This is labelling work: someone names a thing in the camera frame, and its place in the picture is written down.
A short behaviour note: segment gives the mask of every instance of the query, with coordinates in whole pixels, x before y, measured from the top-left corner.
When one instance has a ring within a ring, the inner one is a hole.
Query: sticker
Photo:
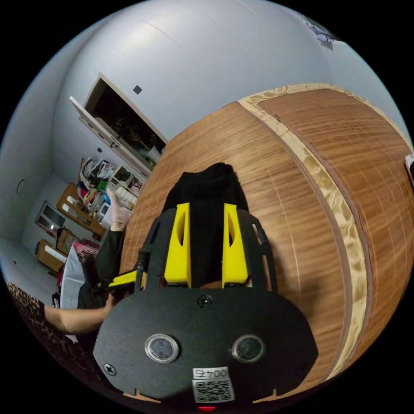
[[[194,368],[193,392],[197,403],[234,401],[234,391],[227,367]]]

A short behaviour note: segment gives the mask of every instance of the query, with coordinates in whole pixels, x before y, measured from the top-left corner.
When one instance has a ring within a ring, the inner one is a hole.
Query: white wall
[[[331,67],[335,85],[367,99],[382,109],[397,124],[403,134],[410,138],[393,98],[364,59],[343,42],[334,42],[332,49],[324,47],[323,50]]]
[[[57,279],[21,243],[0,237],[0,264],[6,282],[14,282],[29,295],[52,305]]]
[[[292,83],[331,82],[320,46],[296,16],[278,5],[253,3],[257,11],[237,1],[150,0],[103,26],[74,61],[57,103],[58,174],[74,180],[82,151],[95,156],[98,147],[104,150],[69,101],[73,96],[84,105],[99,72],[169,140],[244,96]],[[115,158],[110,151],[102,155]]]
[[[45,182],[42,189],[38,192],[38,197],[28,215],[26,227],[22,237],[22,244],[32,253],[35,254],[36,246],[41,239],[47,240],[49,243],[55,245],[56,240],[50,237],[38,225],[35,224],[36,218],[40,212],[45,201],[48,201],[55,210],[57,202],[66,190],[67,183],[65,183],[56,174],[52,174]],[[69,229],[76,237],[82,239],[87,238],[92,240],[92,232],[84,229],[73,220],[65,217],[64,226]]]
[[[52,120],[62,81],[79,50],[105,21],[89,27],[47,63],[10,120],[0,152],[0,235],[15,240],[22,237],[38,191],[52,172]],[[26,187],[17,195],[22,179]]]

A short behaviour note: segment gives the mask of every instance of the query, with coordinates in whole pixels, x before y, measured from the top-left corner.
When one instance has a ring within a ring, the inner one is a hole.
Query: black fabric
[[[119,275],[121,265],[122,246],[125,232],[109,231],[107,237],[95,257],[95,265],[99,281],[103,284],[110,283]],[[82,285],[78,295],[78,309],[98,309],[104,307],[108,299],[108,292],[98,293],[88,281]],[[92,352],[99,330],[91,333],[77,335],[80,346],[86,352]]]
[[[221,280],[224,204],[249,211],[233,167],[213,164],[201,172],[185,172],[169,192],[163,212],[190,203],[191,284],[199,288]]]

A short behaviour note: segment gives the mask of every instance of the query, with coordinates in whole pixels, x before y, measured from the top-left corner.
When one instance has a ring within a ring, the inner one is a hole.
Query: wood veneer surface
[[[278,88],[190,126],[167,145],[125,236],[121,272],[134,266],[183,172],[233,166],[272,243],[279,291],[305,313],[320,352],[302,385],[283,397],[335,376],[364,352],[395,310],[413,263],[410,148],[380,110],[350,95],[331,85]]]

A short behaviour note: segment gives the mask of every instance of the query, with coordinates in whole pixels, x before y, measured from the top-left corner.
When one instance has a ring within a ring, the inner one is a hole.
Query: clothes
[[[221,280],[224,204],[248,211],[233,167],[211,165],[201,172],[185,172],[169,192],[163,211],[190,203],[191,284],[194,288]]]
[[[121,265],[122,246],[125,232],[109,231],[107,237],[96,255],[95,264],[99,281],[106,283],[119,275]],[[108,299],[108,293],[97,294],[94,286],[88,281],[82,285],[78,295],[78,309],[98,309],[104,307]],[[92,353],[99,330],[77,335],[78,343],[87,353]]]
[[[7,288],[25,324],[63,368],[88,384],[97,385],[100,388],[110,387],[93,356],[88,355],[79,344],[73,343],[46,321],[43,303],[23,292],[12,282],[7,282]]]

